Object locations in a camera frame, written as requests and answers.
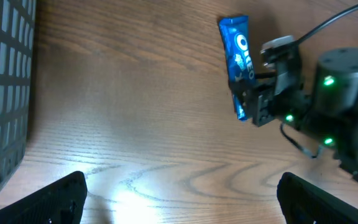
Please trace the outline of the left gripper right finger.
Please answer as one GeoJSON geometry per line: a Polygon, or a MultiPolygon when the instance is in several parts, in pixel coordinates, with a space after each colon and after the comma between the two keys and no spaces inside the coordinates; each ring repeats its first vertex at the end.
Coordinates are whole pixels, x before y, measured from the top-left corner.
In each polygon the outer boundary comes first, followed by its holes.
{"type": "Polygon", "coordinates": [[[291,172],[282,175],[277,199],[287,223],[358,224],[358,209],[291,172]]]}

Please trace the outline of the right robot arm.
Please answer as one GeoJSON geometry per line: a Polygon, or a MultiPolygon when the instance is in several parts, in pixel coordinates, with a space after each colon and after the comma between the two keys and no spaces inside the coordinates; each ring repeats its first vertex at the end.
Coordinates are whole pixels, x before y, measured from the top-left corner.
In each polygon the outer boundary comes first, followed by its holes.
{"type": "Polygon", "coordinates": [[[358,182],[358,48],[322,54],[310,93],[304,91],[297,47],[270,48],[262,56],[270,72],[229,85],[252,122],[259,127],[278,119],[333,149],[358,182]]]}

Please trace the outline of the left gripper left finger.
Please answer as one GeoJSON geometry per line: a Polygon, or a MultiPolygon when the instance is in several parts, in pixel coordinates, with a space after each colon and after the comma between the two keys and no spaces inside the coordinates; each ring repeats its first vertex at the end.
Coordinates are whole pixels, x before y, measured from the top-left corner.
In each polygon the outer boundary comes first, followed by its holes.
{"type": "Polygon", "coordinates": [[[0,223],[79,224],[87,196],[83,172],[75,171],[0,209],[0,223]]]}

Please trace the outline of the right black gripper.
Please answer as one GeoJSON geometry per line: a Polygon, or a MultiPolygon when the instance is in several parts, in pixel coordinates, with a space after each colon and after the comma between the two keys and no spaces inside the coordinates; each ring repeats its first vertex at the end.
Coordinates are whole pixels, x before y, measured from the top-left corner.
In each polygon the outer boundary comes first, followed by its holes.
{"type": "Polygon", "coordinates": [[[274,119],[297,125],[311,106],[310,96],[303,89],[299,48],[269,48],[261,56],[270,71],[257,76],[265,81],[258,84],[248,79],[229,81],[232,94],[246,104],[252,123],[258,127],[274,119]]]}

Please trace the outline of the blue Oreo cookie pack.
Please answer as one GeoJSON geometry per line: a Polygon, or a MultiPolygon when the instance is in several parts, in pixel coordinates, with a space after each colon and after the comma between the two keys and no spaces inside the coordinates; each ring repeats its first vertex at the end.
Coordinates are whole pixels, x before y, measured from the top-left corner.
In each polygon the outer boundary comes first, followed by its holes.
{"type": "MultiPolygon", "coordinates": [[[[254,65],[248,44],[248,21],[248,16],[237,16],[224,17],[218,22],[224,44],[229,81],[238,82],[248,79],[255,83],[254,65]]],[[[249,118],[246,107],[233,94],[232,99],[238,120],[246,121],[249,118]]]]}

